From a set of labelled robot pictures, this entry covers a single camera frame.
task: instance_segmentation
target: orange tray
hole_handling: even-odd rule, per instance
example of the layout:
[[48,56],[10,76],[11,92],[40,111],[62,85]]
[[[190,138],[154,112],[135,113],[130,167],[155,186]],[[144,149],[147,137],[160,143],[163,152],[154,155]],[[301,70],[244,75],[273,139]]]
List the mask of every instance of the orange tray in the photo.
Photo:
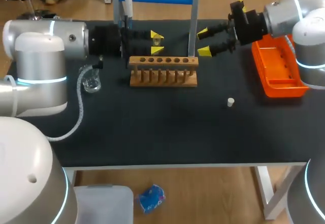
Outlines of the orange tray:
[[265,35],[252,44],[255,64],[265,94],[272,98],[301,97],[309,89],[301,80],[295,55],[285,37]]

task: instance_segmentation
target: white bottle cap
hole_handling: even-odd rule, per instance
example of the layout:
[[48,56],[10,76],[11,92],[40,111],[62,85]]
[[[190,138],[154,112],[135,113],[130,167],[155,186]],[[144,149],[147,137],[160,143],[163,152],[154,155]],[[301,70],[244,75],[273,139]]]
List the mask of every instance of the white bottle cap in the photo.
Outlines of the white bottle cap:
[[235,102],[235,100],[233,98],[228,98],[228,102],[227,102],[228,107],[233,106],[234,102]]

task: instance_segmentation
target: wooden test tube rack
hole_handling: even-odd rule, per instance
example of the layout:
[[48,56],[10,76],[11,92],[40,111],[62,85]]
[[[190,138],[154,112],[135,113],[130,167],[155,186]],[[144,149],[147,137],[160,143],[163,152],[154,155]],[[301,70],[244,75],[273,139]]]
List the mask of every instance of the wooden test tube rack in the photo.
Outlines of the wooden test tube rack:
[[131,56],[130,86],[197,87],[197,57]]

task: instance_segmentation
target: white cable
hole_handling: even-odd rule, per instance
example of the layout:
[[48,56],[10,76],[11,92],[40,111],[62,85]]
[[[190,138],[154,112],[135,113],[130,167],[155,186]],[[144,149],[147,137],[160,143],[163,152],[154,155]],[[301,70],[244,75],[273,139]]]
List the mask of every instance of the white cable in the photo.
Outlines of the white cable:
[[286,42],[288,43],[288,45],[289,45],[291,51],[293,52],[294,55],[296,55],[296,51],[295,51],[294,45],[291,43],[289,37],[288,37],[287,35],[284,36],[284,37],[285,37],[285,40],[286,40]]
[[83,76],[85,75],[86,72],[92,69],[92,66],[85,67],[81,73],[79,74],[79,77],[77,79],[77,97],[78,97],[78,104],[79,104],[79,118],[75,124],[75,126],[66,134],[56,137],[56,138],[51,138],[51,137],[46,137],[48,141],[54,142],[54,141],[61,141],[67,137],[69,137],[71,134],[73,134],[77,128],[80,126],[82,118],[83,118],[83,103],[82,103],[82,98],[81,98],[81,80]]
[[13,92],[13,103],[12,103],[12,113],[11,116],[15,117],[17,115],[17,108],[18,108],[18,94],[17,94],[17,86],[16,81],[11,75],[6,75],[5,80],[9,80],[12,86],[12,92]]

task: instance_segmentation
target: table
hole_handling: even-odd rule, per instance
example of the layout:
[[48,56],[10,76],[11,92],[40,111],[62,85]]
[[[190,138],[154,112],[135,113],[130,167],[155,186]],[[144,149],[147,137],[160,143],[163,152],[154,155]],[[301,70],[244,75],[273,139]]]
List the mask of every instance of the table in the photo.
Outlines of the table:
[[[218,20],[200,20],[198,30]],[[102,22],[90,22],[89,28]],[[188,21],[134,21],[135,29],[165,36],[165,54],[186,56]],[[225,40],[197,42],[203,47]],[[25,118],[47,136],[69,131],[78,117],[75,93],[78,69],[68,61],[68,108],[51,117]],[[130,88],[130,71],[121,59],[104,60],[102,89],[84,96],[80,128],[52,147],[70,170],[255,166],[265,216],[274,218],[285,204],[285,193],[301,166],[324,149],[322,120],[325,93],[310,90],[301,99],[269,99],[264,95],[250,46],[215,58],[200,58],[197,88]],[[14,74],[13,64],[10,73]],[[233,97],[233,107],[227,99]],[[273,196],[266,165],[291,164],[284,184]]]

